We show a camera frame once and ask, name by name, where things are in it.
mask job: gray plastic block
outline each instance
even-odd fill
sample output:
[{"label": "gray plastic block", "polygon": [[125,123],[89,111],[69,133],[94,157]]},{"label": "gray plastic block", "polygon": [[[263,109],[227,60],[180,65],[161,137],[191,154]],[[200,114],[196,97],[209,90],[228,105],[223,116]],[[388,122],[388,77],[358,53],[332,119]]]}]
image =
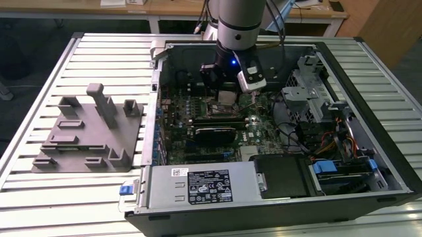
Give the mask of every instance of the gray plastic block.
[{"label": "gray plastic block", "polygon": [[52,136],[50,138],[50,143],[68,143],[68,144],[77,144],[78,138],[72,135],[72,136]]},{"label": "gray plastic block", "polygon": [[85,157],[85,166],[90,169],[104,168],[106,166],[102,157]]},{"label": "gray plastic block", "polygon": [[50,157],[36,158],[32,164],[38,169],[54,169],[57,162]]},{"label": "gray plastic block", "polygon": [[57,107],[66,119],[77,119],[74,108],[80,107],[80,104],[74,96],[64,96]]},{"label": "gray plastic block", "polygon": [[114,128],[116,120],[114,113],[116,107],[110,100],[110,97],[105,97],[102,94],[104,86],[100,83],[90,83],[86,88],[86,95],[93,98],[96,106],[96,110],[98,115],[102,116],[104,122],[108,128]]},{"label": "gray plastic block", "polygon": [[102,88],[101,84],[88,85],[86,94],[94,104],[80,104],[76,97],[61,100],[61,114],[41,145],[32,172],[126,172],[130,169],[143,105],[134,100],[113,104],[102,95]]},{"label": "gray plastic block", "polygon": [[126,117],[140,116],[136,100],[124,100],[122,110]]},{"label": "gray plastic block", "polygon": [[118,155],[116,154],[114,150],[110,149],[108,153],[108,161],[110,162],[112,166],[114,167],[124,167],[128,165],[129,156],[125,153],[125,150],[121,149]]}]

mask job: motherboard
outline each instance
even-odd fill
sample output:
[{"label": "motherboard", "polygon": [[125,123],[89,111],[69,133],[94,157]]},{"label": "motherboard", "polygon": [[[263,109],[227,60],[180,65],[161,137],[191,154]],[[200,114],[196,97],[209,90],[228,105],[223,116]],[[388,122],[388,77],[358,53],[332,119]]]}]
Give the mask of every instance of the motherboard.
[{"label": "motherboard", "polygon": [[[175,92],[164,89],[167,165],[247,161],[252,155],[283,153],[284,144],[269,114],[273,96],[273,92],[241,94],[237,103],[224,104],[224,100],[215,102],[211,94],[192,96],[188,87]],[[216,129],[223,130],[223,136],[215,136]]]}]

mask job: blue latch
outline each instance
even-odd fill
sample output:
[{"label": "blue latch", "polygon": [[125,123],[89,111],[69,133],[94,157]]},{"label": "blue latch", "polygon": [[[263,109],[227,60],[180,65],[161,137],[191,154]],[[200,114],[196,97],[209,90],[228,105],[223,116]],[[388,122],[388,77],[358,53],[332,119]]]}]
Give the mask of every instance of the blue latch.
[{"label": "blue latch", "polygon": [[120,196],[133,195],[133,185],[120,186]]},{"label": "blue latch", "polygon": [[223,152],[224,158],[227,158],[231,154],[232,152]]},{"label": "blue latch", "polygon": [[315,174],[319,174],[323,172],[336,172],[335,164],[329,160],[316,161],[315,164],[312,164],[312,168],[313,168]]},{"label": "blue latch", "polygon": [[375,171],[378,169],[378,165],[375,163],[374,159],[368,159],[368,165],[372,171]]}]

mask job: aluminum extrusion table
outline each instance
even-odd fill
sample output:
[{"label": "aluminum extrusion table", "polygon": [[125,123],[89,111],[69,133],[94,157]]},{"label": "aluminum extrusion table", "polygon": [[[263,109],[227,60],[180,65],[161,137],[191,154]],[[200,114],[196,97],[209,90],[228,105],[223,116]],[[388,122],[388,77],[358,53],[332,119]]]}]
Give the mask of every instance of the aluminum extrusion table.
[{"label": "aluminum extrusion table", "polygon": [[[133,169],[126,173],[30,173],[60,110],[64,95],[82,103],[89,83],[102,83],[114,103],[136,99],[148,106],[155,40],[200,40],[192,35],[74,34],[26,118],[0,160],[0,237],[141,236],[117,209],[118,186],[140,175],[145,119],[139,130]],[[260,37],[260,40],[277,40]],[[364,43],[352,38],[288,37],[324,41],[368,106],[418,175],[422,175],[422,108]],[[337,87],[332,86],[341,98]],[[129,196],[128,204],[134,204]],[[241,236],[416,236],[422,232],[422,203],[388,207],[335,224],[321,223],[224,235]]]}]

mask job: barcode sticker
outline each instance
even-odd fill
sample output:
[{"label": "barcode sticker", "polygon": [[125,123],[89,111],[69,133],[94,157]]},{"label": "barcode sticker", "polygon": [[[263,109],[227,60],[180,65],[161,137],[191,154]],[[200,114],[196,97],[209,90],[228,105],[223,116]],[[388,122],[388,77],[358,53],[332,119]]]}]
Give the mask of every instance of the barcode sticker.
[{"label": "barcode sticker", "polygon": [[188,168],[171,169],[171,176],[187,176]]}]

